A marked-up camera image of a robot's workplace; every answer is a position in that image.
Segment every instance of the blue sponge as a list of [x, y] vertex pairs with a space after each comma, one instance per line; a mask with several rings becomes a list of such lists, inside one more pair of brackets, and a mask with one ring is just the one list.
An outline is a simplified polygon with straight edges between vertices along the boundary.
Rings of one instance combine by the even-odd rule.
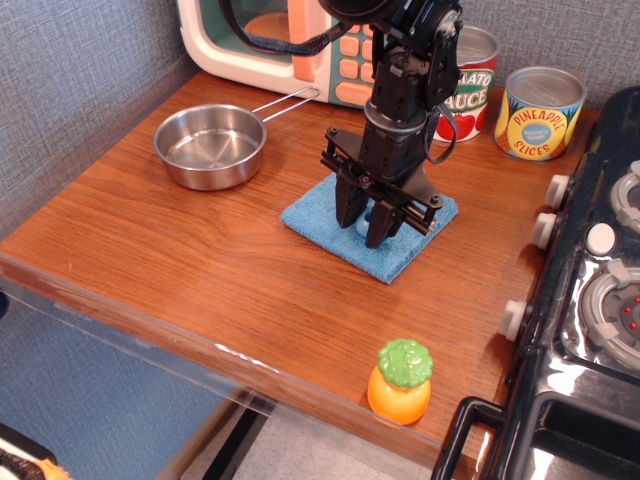
[[370, 249], [354, 225], [341, 228], [338, 224], [335, 187], [336, 175], [331, 174], [287, 208], [282, 214], [282, 222], [387, 284], [458, 214], [453, 199], [443, 197], [444, 206], [436, 213], [435, 225], [427, 236], [403, 224], [395, 237], [388, 238], [377, 249]]

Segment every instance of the black cable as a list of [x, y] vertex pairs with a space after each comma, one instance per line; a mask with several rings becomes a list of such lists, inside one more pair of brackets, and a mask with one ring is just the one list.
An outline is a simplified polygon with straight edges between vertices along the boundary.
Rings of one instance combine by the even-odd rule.
[[434, 165], [438, 165], [444, 162], [447, 158], [449, 158], [449, 155], [453, 153], [453, 149], [455, 148], [456, 142], [458, 141], [458, 124], [456, 123], [456, 120], [453, 118], [453, 115], [451, 114], [451, 112], [445, 106], [444, 103], [441, 103], [436, 108], [440, 112], [440, 115], [442, 115], [447, 120], [447, 122], [449, 122], [449, 125], [451, 125], [451, 128], [453, 129], [453, 139], [451, 140], [451, 143], [449, 143], [449, 146], [447, 147], [447, 149], [444, 152], [442, 152], [442, 154], [438, 158], [433, 158], [429, 153], [429, 145], [427, 143], [428, 137], [425, 134], [424, 153], [427, 157], [427, 160], [429, 160]]
[[4, 315], [9, 310], [9, 297], [5, 295], [5, 293], [0, 290], [0, 319], [4, 317]]
[[317, 35], [304, 43], [285, 42], [283, 40], [259, 37], [257, 35], [250, 34], [238, 23], [238, 20], [233, 13], [231, 0], [218, 0], [218, 3], [220, 4], [220, 10], [222, 11], [223, 17], [229, 24], [231, 30], [233, 30], [233, 33], [235, 33], [240, 40], [251, 48], [263, 53], [293, 55], [296, 57], [312, 57], [324, 50], [324, 48], [331, 42], [347, 33], [351, 28], [351, 25], [340, 22], [326, 32]]

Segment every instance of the stainless steel pot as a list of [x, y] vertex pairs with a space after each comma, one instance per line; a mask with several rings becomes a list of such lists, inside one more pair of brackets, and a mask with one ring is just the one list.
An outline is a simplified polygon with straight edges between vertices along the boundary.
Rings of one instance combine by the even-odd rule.
[[[298, 103], [262, 120], [256, 112], [291, 97], [314, 91]], [[169, 177], [194, 190], [221, 190], [246, 182], [262, 163], [267, 141], [265, 123], [313, 100], [306, 87], [253, 111], [234, 105], [200, 105], [175, 113], [156, 130], [153, 146]]]

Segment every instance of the tomato label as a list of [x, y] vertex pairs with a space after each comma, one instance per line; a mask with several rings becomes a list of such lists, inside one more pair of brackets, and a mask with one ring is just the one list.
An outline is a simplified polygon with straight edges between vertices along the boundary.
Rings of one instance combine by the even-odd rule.
[[444, 104], [453, 113], [464, 113], [482, 108], [489, 102], [489, 89], [493, 83], [491, 70], [462, 70], [458, 91]]
[[[494, 73], [491, 69], [478, 67], [462, 69], [456, 94], [444, 101], [456, 121], [458, 141], [474, 138], [484, 126]], [[443, 117], [438, 121], [435, 139], [453, 140], [453, 128]]]

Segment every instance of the orange button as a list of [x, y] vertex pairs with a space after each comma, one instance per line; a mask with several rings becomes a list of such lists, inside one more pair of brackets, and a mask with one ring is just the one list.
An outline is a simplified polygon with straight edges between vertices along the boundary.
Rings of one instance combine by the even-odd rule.
[[366, 62], [362, 65], [360, 78], [365, 82], [373, 83], [373, 63]]
[[362, 56], [365, 60], [373, 58], [373, 40], [365, 40], [362, 44]]
[[340, 39], [340, 53], [347, 57], [357, 57], [360, 53], [360, 39], [351, 35]]
[[340, 75], [344, 78], [358, 78], [360, 64], [357, 60], [351, 58], [343, 58], [340, 60]]
[[373, 88], [359, 83], [342, 82], [336, 87], [336, 95], [344, 103], [353, 103], [361, 107], [371, 98]]

